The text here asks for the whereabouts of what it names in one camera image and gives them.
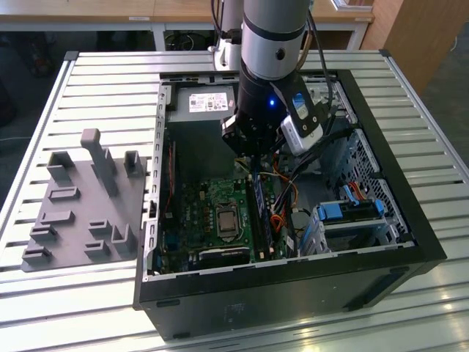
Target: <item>red cable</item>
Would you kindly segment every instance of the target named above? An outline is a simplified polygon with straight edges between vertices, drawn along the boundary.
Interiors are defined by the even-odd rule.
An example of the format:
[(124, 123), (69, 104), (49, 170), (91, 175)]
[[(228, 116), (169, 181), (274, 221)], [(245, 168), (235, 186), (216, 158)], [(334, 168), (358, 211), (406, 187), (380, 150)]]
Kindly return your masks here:
[(353, 191), (355, 192), (355, 194), (357, 195), (357, 198), (358, 198), (359, 200), (365, 200), (365, 197), (364, 197), (364, 196), (362, 195), (362, 193), (360, 192), (357, 183), (355, 183), (355, 182), (349, 182), (349, 186), (353, 188)]
[(171, 201), (171, 197), (173, 195), (173, 177), (171, 174), (171, 160), (172, 160), (172, 152), (171, 152), (171, 145), (169, 146), (169, 197), (168, 201), (166, 202), (166, 207), (164, 208), (163, 215), (166, 215), (166, 211), (168, 211), (169, 202)]

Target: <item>screw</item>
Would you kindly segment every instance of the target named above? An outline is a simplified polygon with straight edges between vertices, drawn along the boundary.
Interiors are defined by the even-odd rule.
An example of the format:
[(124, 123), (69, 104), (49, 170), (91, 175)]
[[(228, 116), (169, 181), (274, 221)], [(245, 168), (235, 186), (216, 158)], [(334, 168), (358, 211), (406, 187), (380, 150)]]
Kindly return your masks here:
[(277, 52), (276, 52), (277, 60), (281, 61), (281, 60), (284, 59), (284, 57), (285, 57), (285, 49), (283, 49), (283, 48), (278, 49)]

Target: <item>cpu socket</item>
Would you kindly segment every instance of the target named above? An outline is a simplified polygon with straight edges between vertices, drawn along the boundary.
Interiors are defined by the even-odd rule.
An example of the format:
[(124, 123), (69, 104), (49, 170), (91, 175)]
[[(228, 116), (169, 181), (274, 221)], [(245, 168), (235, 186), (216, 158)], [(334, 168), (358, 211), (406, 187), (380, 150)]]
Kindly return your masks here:
[(225, 242), (232, 242), (239, 234), (237, 204), (236, 202), (218, 203), (217, 214), (217, 236)]

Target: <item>white table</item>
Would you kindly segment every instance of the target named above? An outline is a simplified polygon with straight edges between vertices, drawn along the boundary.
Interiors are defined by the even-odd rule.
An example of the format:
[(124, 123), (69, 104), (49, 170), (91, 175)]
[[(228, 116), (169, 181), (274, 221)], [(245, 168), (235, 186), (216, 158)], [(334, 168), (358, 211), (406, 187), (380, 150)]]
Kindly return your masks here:
[[(369, 22), (317, 23), (317, 30), (351, 32), (347, 50), (359, 50)], [(212, 31), (213, 25), (207, 23), (152, 23), (153, 36), (157, 51), (165, 51), (165, 31)]]
[[(151, 158), (159, 73), (211, 71), (205, 52), (80, 54), (62, 65), (0, 213), (0, 349), (80, 351), (413, 351), (467, 347), (469, 180), (435, 121), (392, 59), (375, 51), (328, 51), (330, 69), (350, 69), (448, 260), (371, 309), (233, 331), (166, 345), (132, 309), (136, 262), (25, 274), (19, 269), (40, 209), (51, 150), (74, 160), (83, 128), (99, 128), (115, 158)], [(311, 53), (305, 69), (319, 69)]]

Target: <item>open computer tower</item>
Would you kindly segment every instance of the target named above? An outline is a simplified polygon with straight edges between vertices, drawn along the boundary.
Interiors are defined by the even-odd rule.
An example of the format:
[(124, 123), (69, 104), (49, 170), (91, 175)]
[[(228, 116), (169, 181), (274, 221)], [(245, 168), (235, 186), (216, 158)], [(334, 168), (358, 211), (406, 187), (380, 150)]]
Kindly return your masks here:
[[(321, 73), (302, 74), (324, 99)], [(446, 258), (352, 73), (330, 74), (323, 138), (339, 137), (289, 187), (283, 224), (298, 158), (282, 147), (252, 172), (221, 138), (237, 75), (161, 76), (134, 307), (165, 340), (370, 307)]]

